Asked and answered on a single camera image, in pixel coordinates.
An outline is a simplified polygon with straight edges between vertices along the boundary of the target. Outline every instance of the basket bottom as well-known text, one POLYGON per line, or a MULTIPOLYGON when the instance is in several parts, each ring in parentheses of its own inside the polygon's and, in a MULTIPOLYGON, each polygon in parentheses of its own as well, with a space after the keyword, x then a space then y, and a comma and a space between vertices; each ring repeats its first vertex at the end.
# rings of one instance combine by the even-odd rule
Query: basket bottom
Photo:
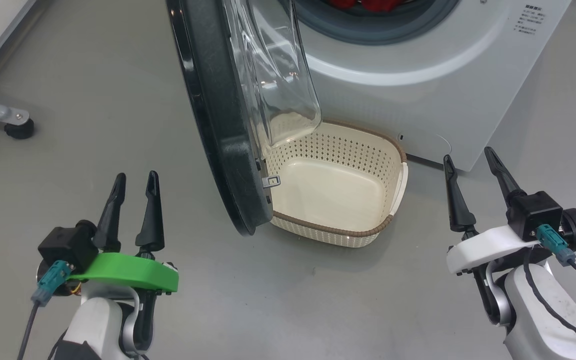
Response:
POLYGON ((386 189, 363 171, 309 158, 294 158, 279 171, 272 188, 274 210, 340 230, 367 231, 384 221, 386 189))

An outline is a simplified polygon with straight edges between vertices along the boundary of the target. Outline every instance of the washing machine door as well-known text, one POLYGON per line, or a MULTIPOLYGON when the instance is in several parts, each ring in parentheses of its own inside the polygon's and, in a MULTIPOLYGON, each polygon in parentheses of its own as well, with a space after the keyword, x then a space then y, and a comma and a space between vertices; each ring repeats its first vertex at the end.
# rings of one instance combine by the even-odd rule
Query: washing machine door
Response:
POLYGON ((273 216, 273 148, 313 132, 322 115, 294 4, 166 0, 190 104, 212 175, 242 235, 273 216))

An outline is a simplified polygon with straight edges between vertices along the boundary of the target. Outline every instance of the white washing machine panel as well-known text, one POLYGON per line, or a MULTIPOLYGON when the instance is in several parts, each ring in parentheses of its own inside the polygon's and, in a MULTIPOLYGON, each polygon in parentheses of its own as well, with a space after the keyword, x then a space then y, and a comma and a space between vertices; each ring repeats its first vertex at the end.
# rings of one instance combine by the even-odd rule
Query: white washing machine panel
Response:
POLYGON ((437 27, 383 46, 301 27, 324 117, 398 137, 470 171, 571 0, 461 0, 437 27))

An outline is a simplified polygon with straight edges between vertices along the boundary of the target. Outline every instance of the transparent glass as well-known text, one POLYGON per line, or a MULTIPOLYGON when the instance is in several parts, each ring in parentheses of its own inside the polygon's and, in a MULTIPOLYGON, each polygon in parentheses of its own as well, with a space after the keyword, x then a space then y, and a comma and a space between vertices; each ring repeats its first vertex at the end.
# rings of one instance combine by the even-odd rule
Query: transparent glass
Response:
POLYGON ((265 157, 322 123, 292 0, 223 0, 252 131, 265 157))

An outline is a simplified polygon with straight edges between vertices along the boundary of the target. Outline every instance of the basket handle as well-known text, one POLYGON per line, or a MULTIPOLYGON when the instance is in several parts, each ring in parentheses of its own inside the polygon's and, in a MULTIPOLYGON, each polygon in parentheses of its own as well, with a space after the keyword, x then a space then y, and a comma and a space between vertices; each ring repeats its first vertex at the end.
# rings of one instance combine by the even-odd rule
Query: basket handle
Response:
POLYGON ((395 215, 397 210, 400 208, 400 204, 402 203, 402 199, 404 197, 404 192, 406 191, 406 185, 408 184, 408 164, 405 161, 401 163, 401 171, 399 173, 397 182, 397 196, 392 199, 392 205, 390 206, 391 215, 395 215))

